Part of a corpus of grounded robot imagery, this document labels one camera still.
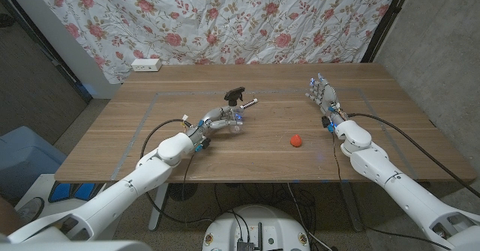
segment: robot forearm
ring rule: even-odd
[[[140,195],[164,183],[172,172],[172,167],[157,157],[152,157],[125,178],[96,195],[84,205],[60,214],[40,218],[23,226],[8,238],[12,244],[24,241],[54,241],[51,235],[38,233],[55,223],[63,223],[71,218],[76,225],[68,232],[67,238],[74,238],[83,229],[88,236],[85,240],[95,240],[98,235],[128,208]]]

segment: pink rose pattern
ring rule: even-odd
[[[80,34],[78,33],[78,27],[73,23],[67,24],[65,28],[70,32],[71,35],[73,35],[73,37],[75,38],[80,37]]]
[[[180,46],[180,44],[182,44],[182,38],[178,34],[168,33],[165,41],[170,44],[170,46]]]
[[[359,62],[392,2],[44,1],[111,83],[127,78],[135,58],[163,64]]]
[[[292,37],[289,34],[280,34],[277,38],[275,38],[275,44],[279,48],[285,48],[290,44]]]

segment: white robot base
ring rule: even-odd
[[[203,238],[203,251],[310,250],[302,225],[277,208],[244,205],[233,209],[233,212],[238,222],[236,216],[227,211],[210,224]],[[239,223],[243,236],[241,241]],[[247,230],[250,233],[249,243]]]

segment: gray wall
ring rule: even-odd
[[[480,0],[406,0],[375,62],[480,172]]]
[[[17,0],[93,98],[112,98],[120,84],[109,84],[87,52],[43,0]]]

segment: red ball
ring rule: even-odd
[[[302,145],[302,138],[300,138],[298,134],[295,134],[290,139],[290,143],[295,147],[300,147],[300,145]]]

